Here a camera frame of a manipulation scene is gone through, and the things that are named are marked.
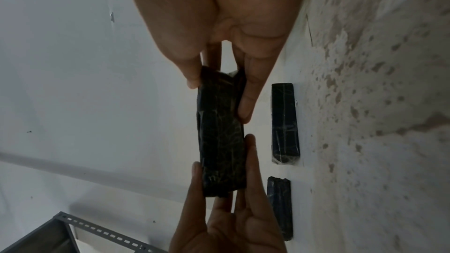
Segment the wrapped block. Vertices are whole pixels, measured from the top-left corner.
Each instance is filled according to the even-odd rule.
[[[269,177],[267,179],[267,196],[277,218],[285,241],[292,239],[292,204],[291,182],[288,179]]]
[[[299,132],[292,83],[272,84],[272,161],[294,164],[300,159]]]
[[[226,197],[246,186],[244,127],[237,116],[245,73],[225,74],[203,67],[201,79],[197,129],[203,195]]]

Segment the white wall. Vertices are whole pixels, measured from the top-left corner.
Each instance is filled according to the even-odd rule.
[[[304,1],[245,127],[263,179],[292,181],[290,252],[450,248],[448,3]],[[270,157],[270,84],[285,81],[296,166]],[[0,248],[63,210],[167,249],[198,160],[195,99],[132,0],[0,0]]]

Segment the finger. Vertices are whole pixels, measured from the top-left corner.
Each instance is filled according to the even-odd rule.
[[[236,203],[234,204],[234,212],[238,212],[247,207],[245,202],[245,189],[238,190],[236,194]]]
[[[245,53],[235,44],[231,45],[231,49],[233,50],[234,60],[236,61],[238,69],[244,68]]]
[[[220,70],[222,65],[222,43],[207,44],[202,51],[203,65]]]
[[[251,209],[255,217],[262,220],[273,220],[275,217],[264,191],[263,180],[259,170],[255,136],[248,134],[245,137],[245,142],[247,147],[247,207]]]
[[[194,228],[198,231],[206,230],[205,216],[206,200],[203,196],[202,167],[199,162],[195,162],[192,165],[191,185],[187,191],[177,231],[192,231]]]
[[[266,59],[246,57],[245,76],[247,83],[238,107],[238,115],[242,123],[246,124],[252,118],[256,101],[277,61],[277,57],[278,55]]]
[[[174,60],[173,62],[187,79],[187,86],[190,89],[195,89],[200,86],[200,72],[202,70],[200,55],[190,60]]]
[[[233,192],[229,193],[227,197],[216,197],[214,199],[214,205],[212,206],[212,212],[223,211],[229,213],[233,206]]]

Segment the hand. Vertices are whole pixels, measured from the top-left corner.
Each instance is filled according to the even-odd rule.
[[[204,65],[220,70],[223,40],[232,43],[247,85],[238,108],[243,123],[253,108],[297,18],[301,0],[135,0],[160,51],[200,85]]]
[[[286,252],[261,180],[255,137],[249,134],[245,142],[248,149],[247,188],[237,191],[234,213],[231,213],[233,193],[227,198],[216,198],[208,224],[205,223],[202,168],[198,162],[192,165],[191,186],[170,244],[170,253]]]

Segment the perforated metal rack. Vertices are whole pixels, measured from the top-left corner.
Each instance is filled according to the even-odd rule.
[[[1,251],[1,253],[80,253],[69,224],[132,249],[135,253],[166,253],[166,251],[155,246],[64,212],[58,213],[51,220]]]

